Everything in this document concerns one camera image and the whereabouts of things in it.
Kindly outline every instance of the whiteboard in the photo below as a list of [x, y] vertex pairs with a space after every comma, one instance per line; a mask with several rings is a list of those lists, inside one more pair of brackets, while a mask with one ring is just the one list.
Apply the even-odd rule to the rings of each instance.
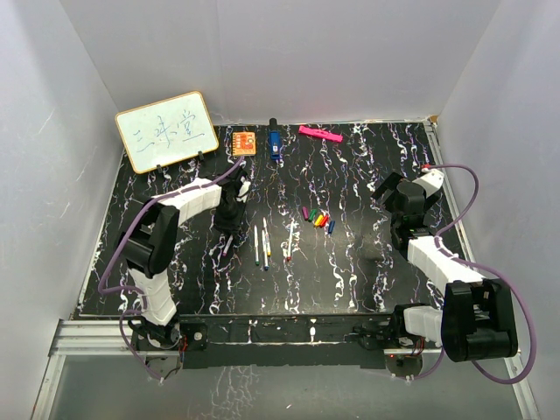
[[200, 92], [119, 112], [115, 122], [136, 173], [218, 149], [218, 137]]

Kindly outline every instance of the metal frame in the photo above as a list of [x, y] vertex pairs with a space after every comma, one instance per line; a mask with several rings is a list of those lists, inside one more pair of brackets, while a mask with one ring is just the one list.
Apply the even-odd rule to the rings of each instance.
[[[434, 125], [428, 120], [367, 120], [361, 123], [423, 123], [429, 145], [437, 164], [442, 164], [443, 159], [439, 147], [438, 135]], [[448, 200], [451, 209], [451, 215], [457, 217], [459, 209], [452, 192], [449, 178], [445, 177], [444, 194]], [[466, 258], [474, 261], [473, 251], [467, 239], [465, 228], [460, 221], [456, 225], [458, 237], [461, 242]], [[80, 297], [88, 285], [88, 276], [82, 285]], [[132, 331], [125, 326], [124, 332], [131, 339]], [[408, 354], [409, 349], [385, 349], [385, 354]], [[426, 349], [425, 353], [439, 353], [438, 349]], [[175, 351], [149, 351], [139, 352], [142, 356], [177, 356]], [[511, 358], [506, 359], [506, 368], [511, 378], [522, 370], [521, 351]], [[49, 362], [45, 371], [45, 377], [38, 393], [38, 398], [31, 415], [32, 420], [48, 419], [53, 407], [54, 399], [60, 377], [64, 369], [64, 363], [67, 356], [86, 355], [86, 356], [130, 356], [128, 348], [124, 345], [123, 339], [118, 326], [118, 321], [109, 320], [91, 320], [91, 321], [61, 321], [59, 328], [52, 342], [51, 351], [49, 353]], [[513, 386], [514, 393], [524, 420], [540, 420], [540, 415], [535, 404], [529, 382], [527, 379]]]

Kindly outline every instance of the table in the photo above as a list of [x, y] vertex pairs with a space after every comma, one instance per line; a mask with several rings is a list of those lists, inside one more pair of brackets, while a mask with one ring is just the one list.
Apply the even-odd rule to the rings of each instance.
[[[234, 162], [232, 133], [253, 131], [257, 154], [246, 157], [252, 184], [242, 235], [227, 256], [227, 238], [212, 229], [214, 211], [179, 228], [176, 254], [169, 268], [171, 293], [180, 314], [289, 314], [391, 312], [396, 304], [424, 302], [439, 307], [442, 297], [424, 274], [410, 265], [390, 242], [389, 215], [371, 199], [375, 185], [391, 172], [416, 178], [420, 167], [434, 163], [421, 122], [310, 125], [343, 135], [332, 143], [298, 134], [298, 126], [280, 126], [282, 160], [270, 159], [268, 127], [215, 127], [220, 148], [164, 168], [164, 173], [136, 175], [123, 156], [95, 251], [94, 263], [73, 317], [116, 317], [140, 304], [135, 294], [101, 297], [97, 284], [119, 234], [134, 214], [131, 199], [166, 193], [198, 176], [215, 176]], [[301, 207], [329, 214], [332, 235], [303, 221]], [[266, 218], [272, 257], [269, 271], [255, 265], [253, 229]], [[451, 221], [445, 197], [426, 217], [431, 228]], [[296, 222], [293, 257], [286, 262], [291, 221]], [[461, 254], [454, 229], [444, 236]], [[117, 264], [109, 285], [133, 284], [124, 264]]]

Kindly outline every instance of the pink object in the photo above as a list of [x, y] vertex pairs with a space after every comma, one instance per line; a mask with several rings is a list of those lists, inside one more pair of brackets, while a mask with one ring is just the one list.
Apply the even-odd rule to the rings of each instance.
[[306, 134], [307, 136], [319, 137], [330, 140], [331, 142], [342, 143], [342, 135], [329, 133], [323, 129], [310, 129], [309, 127], [300, 125], [299, 134]]

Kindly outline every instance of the white wall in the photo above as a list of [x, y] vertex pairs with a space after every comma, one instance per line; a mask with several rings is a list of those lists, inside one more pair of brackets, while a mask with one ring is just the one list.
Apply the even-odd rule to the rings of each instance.
[[[438, 129], [445, 161], [480, 176], [466, 220], [476, 258], [508, 273], [532, 309], [539, 352], [529, 381], [545, 419], [560, 412], [559, 39], [557, 1], [504, 1]], [[451, 180], [464, 205], [471, 180]]]
[[499, 0], [61, 2], [120, 110], [287, 123], [439, 114]]
[[60, 3], [2, 1], [0, 16], [0, 417], [19, 419], [74, 308], [122, 143]]

